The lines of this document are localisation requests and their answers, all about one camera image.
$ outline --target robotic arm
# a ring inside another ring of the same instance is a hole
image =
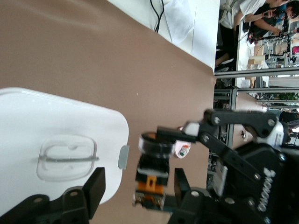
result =
[[[225,124],[242,124],[254,140],[232,150],[213,136]],[[207,110],[182,131],[158,127],[140,138],[134,201],[172,212],[169,224],[298,224],[299,153],[281,148],[286,138],[287,127],[260,112]],[[175,140],[199,141],[219,155],[211,192],[190,188],[183,169],[176,169],[175,196],[164,193]]]
[[[96,168],[83,187],[67,189],[53,201],[32,195],[1,216],[0,224],[89,224],[105,189],[105,168]]]

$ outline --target screw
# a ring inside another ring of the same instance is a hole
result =
[[[160,199],[156,199],[156,200],[155,200],[155,203],[156,203],[157,205],[161,205],[161,201],[160,201]]]
[[[215,117],[215,118],[214,118],[214,122],[215,122],[216,124],[219,124],[219,123],[220,123],[220,119],[219,119],[218,117]]]
[[[197,191],[191,191],[191,194],[192,194],[192,196],[194,196],[194,197],[198,197],[199,196],[199,193],[197,192]]]
[[[248,200],[248,204],[249,204],[250,207],[255,206],[255,203],[254,203],[254,201],[252,199]]]
[[[179,154],[180,154],[181,156],[184,156],[186,153],[187,153],[187,152],[186,152],[186,150],[184,150],[184,149],[181,149],[181,150],[179,151]]]
[[[235,201],[230,197],[227,197],[226,199],[224,199],[224,201],[228,204],[234,204],[235,203]]]
[[[39,203],[39,202],[41,202],[43,199],[41,198],[41,197],[38,197],[38,198],[36,198],[36,199],[34,199],[34,203]]]
[[[282,153],[280,153],[279,155],[279,159],[282,161],[282,162],[285,162],[286,161],[286,156]]]
[[[202,136],[204,142],[208,142],[210,138],[207,135]]]
[[[254,178],[255,178],[256,180],[260,180],[260,179],[261,179],[261,176],[260,176],[259,174],[254,174]]]
[[[268,125],[270,125],[271,127],[273,127],[275,125],[275,121],[272,119],[268,120]]]
[[[73,192],[70,193],[70,196],[71,196],[71,197],[74,197],[74,196],[76,196],[77,194],[78,194],[78,192],[73,191]]]
[[[266,224],[271,224],[271,220],[270,220],[268,217],[266,217],[266,218],[264,219],[264,221],[265,221]]]

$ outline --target white cloth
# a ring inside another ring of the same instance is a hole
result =
[[[266,0],[238,0],[232,7],[232,11],[228,11],[221,25],[228,29],[234,26],[234,16],[241,10],[243,17],[248,14],[254,14],[259,7],[265,4]]]
[[[178,45],[194,29],[194,19],[191,16],[189,2],[188,0],[173,0],[164,8],[171,41]]]

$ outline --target person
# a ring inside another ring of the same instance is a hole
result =
[[[265,4],[260,7],[256,14],[263,13],[270,9],[269,4]],[[299,16],[299,1],[293,0],[286,5],[279,7],[271,18],[261,18],[251,24],[249,33],[252,34],[250,42],[261,39],[268,31],[271,31],[274,35],[279,35],[282,30],[276,28],[276,24],[281,22],[286,12],[288,18],[296,18]]]
[[[294,30],[292,30],[292,33],[294,34],[299,33],[299,28],[295,28]]]
[[[279,121],[285,122],[290,130],[299,127],[299,113],[298,112],[285,112],[277,109],[267,110],[276,115]]]
[[[226,48],[226,50],[224,52],[217,52],[215,66],[235,57],[236,50],[233,48],[236,44],[236,33],[238,33],[237,29],[243,18],[245,18],[246,22],[251,22],[263,17],[272,17],[272,9],[261,14],[255,14],[255,12],[264,4],[269,4],[271,8],[275,8],[286,4],[288,1],[289,0],[237,0],[233,4],[231,12],[227,11],[223,21],[220,23],[223,47]]]

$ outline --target metal frame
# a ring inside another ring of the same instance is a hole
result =
[[[299,87],[281,87],[281,88],[242,88],[238,92],[263,92],[263,93],[277,93],[277,92],[299,92]]]
[[[239,33],[238,33],[238,40],[241,40],[241,33],[243,31],[243,23],[240,22],[239,24]],[[240,49],[240,41],[238,41],[238,48],[237,49]],[[237,58],[240,57],[240,51],[238,50],[237,51]],[[238,69],[239,67],[239,60],[236,61],[236,69]]]
[[[234,111],[237,92],[238,92],[238,90],[236,88],[228,89],[228,90],[215,90],[214,94],[229,94],[229,96],[223,97],[223,96],[215,96],[214,95],[214,99],[229,100],[229,109]],[[227,128],[226,145],[230,148],[232,148],[232,146],[233,146],[233,136],[234,136],[234,124],[229,124],[228,128]]]
[[[299,103],[298,100],[281,100],[281,99],[258,99],[258,102],[261,103],[277,103],[277,104],[284,104],[284,103]]]
[[[299,67],[215,72],[215,77],[216,78],[239,78],[239,77],[261,77],[261,76],[273,76],[273,75],[275,76],[297,75],[297,74],[299,74]]]
[[[276,106],[276,105],[267,105],[269,108],[274,109],[283,109],[283,108],[289,108],[289,109],[299,109],[299,106]]]

